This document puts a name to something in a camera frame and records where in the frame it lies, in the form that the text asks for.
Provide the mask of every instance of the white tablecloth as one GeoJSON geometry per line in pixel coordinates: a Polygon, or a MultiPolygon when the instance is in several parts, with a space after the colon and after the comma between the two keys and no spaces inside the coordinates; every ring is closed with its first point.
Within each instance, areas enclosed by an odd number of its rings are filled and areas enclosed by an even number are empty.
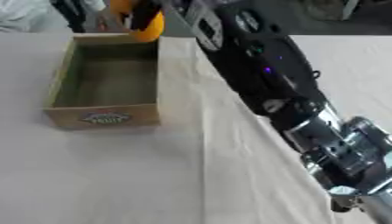
{"type": "MultiPolygon", "coordinates": [[[[192,39],[162,39],[163,125],[65,132],[40,107],[70,37],[0,36],[0,223],[372,223],[318,184],[192,39]]],[[[346,118],[392,131],[392,38],[294,37],[346,118]]]]}

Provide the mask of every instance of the purple light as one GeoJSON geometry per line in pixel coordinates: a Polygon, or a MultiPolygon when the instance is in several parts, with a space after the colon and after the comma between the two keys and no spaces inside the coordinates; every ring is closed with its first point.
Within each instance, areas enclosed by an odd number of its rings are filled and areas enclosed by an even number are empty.
{"type": "Polygon", "coordinates": [[[271,70],[270,67],[266,66],[266,67],[264,68],[264,72],[265,72],[266,74],[271,74],[271,73],[272,73],[272,70],[271,70]]]}

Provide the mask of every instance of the box label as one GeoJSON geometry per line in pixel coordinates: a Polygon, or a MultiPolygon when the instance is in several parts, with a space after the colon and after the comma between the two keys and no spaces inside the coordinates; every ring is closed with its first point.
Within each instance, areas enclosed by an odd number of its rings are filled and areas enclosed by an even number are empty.
{"type": "Polygon", "coordinates": [[[92,112],[84,115],[81,120],[92,124],[118,124],[125,123],[130,115],[115,112],[92,112]]]}

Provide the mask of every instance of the person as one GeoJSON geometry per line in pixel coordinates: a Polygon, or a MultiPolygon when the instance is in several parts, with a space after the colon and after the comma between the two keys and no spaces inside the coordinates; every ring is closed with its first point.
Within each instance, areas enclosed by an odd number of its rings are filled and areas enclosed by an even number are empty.
{"type": "MultiPolygon", "coordinates": [[[[108,10],[103,0],[82,1],[102,27],[108,10]]],[[[0,0],[0,32],[71,32],[69,22],[52,3],[53,0],[0,0]]]]}

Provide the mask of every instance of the cardboard box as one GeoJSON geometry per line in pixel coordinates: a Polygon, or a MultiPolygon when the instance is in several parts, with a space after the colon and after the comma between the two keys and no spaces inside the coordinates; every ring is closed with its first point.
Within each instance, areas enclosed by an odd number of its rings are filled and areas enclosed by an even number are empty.
{"type": "Polygon", "coordinates": [[[44,111],[65,129],[159,124],[158,42],[75,37],[44,111]]]}

